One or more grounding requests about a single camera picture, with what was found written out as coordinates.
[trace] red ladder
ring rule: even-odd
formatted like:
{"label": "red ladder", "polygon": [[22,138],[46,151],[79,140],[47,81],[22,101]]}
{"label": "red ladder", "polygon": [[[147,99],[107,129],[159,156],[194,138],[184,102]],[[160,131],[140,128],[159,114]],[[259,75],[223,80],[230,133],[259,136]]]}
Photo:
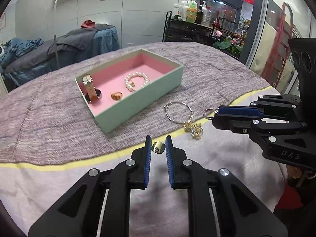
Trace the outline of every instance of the red ladder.
{"label": "red ladder", "polygon": [[[284,29],[284,23],[285,23],[285,6],[287,6],[287,8],[290,11],[290,16],[291,16],[291,20],[290,20],[290,32],[287,32]],[[274,38],[274,42],[273,42],[273,46],[271,48],[270,51],[270,55],[269,58],[263,68],[263,71],[261,73],[261,77],[264,78],[266,81],[268,81],[268,83],[270,85],[272,85],[274,88],[277,87],[283,70],[284,70],[284,66],[286,63],[286,60],[289,56],[290,53],[290,47],[289,44],[287,43],[287,40],[289,38],[292,38],[292,32],[293,32],[293,12],[292,9],[290,7],[290,5],[288,5],[287,3],[283,3],[282,4],[282,14],[281,14],[281,18],[279,21],[279,29],[278,32]],[[286,43],[284,43],[282,41],[282,34],[285,34],[285,36],[287,37],[286,39]],[[279,48],[281,46],[284,46],[286,52],[285,55],[281,55],[279,53]]]}

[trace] red vase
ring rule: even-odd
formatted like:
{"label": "red vase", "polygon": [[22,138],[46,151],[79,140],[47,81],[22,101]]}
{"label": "red vase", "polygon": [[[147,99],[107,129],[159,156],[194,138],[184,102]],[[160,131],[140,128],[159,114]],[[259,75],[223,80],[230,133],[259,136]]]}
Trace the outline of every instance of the red vase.
{"label": "red vase", "polygon": [[216,28],[220,28],[221,27],[221,25],[219,25],[219,19],[216,19],[215,27]]}

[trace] bed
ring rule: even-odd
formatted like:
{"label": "bed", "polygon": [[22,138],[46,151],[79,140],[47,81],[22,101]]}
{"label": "bed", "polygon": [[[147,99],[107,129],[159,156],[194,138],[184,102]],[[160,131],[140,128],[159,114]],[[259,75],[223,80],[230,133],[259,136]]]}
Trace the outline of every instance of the bed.
{"label": "bed", "polygon": [[[184,65],[179,87],[110,134],[104,134],[77,89],[75,76],[144,48]],[[247,135],[217,130],[202,108],[248,106],[279,94],[242,63],[212,47],[162,42],[102,54],[50,72],[10,92],[0,103],[0,200],[24,233],[89,169],[114,168],[143,147],[171,135],[173,145],[204,168],[229,169],[271,211],[287,179],[283,164],[266,160]],[[163,105],[183,101],[202,124],[200,140],[165,116]],[[130,236],[188,236],[186,190],[170,188],[166,155],[153,153],[146,190],[132,190]]]}
{"label": "bed", "polygon": [[[44,46],[51,46],[53,40],[45,42]],[[32,79],[35,79],[48,72],[57,70],[55,54],[51,54],[47,58],[44,58],[40,63],[32,63],[36,65],[30,65],[28,68],[24,68],[25,64],[30,63],[34,60],[34,54],[36,56],[37,50],[42,48],[39,46],[34,51],[18,58],[12,64],[4,69],[4,77],[12,80],[16,86],[21,86]],[[100,30],[95,33],[92,39],[89,40],[84,50],[71,49],[71,50],[60,50],[59,63],[60,67],[65,66],[92,58],[96,55],[108,53],[119,49],[119,41],[117,30],[115,27]]]}

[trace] poster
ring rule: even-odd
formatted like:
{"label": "poster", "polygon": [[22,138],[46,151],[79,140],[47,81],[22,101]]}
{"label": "poster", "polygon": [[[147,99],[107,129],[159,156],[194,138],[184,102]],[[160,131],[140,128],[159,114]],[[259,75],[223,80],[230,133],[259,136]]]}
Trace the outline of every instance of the poster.
{"label": "poster", "polygon": [[6,13],[6,10],[2,13],[0,17],[0,29],[3,29],[5,27],[5,13]]}

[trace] pearl bracelet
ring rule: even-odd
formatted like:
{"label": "pearl bracelet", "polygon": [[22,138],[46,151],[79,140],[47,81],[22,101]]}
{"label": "pearl bracelet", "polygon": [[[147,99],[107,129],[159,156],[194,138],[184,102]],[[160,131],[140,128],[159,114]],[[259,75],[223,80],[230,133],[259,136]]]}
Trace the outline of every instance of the pearl bracelet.
{"label": "pearl bracelet", "polygon": [[125,78],[125,85],[126,85],[126,88],[128,90],[130,90],[131,92],[135,91],[135,89],[134,89],[135,84],[131,80],[134,77],[142,77],[143,79],[145,79],[145,83],[143,84],[142,87],[145,87],[145,86],[147,86],[150,83],[149,77],[145,73],[136,72],[136,73],[129,74]]}

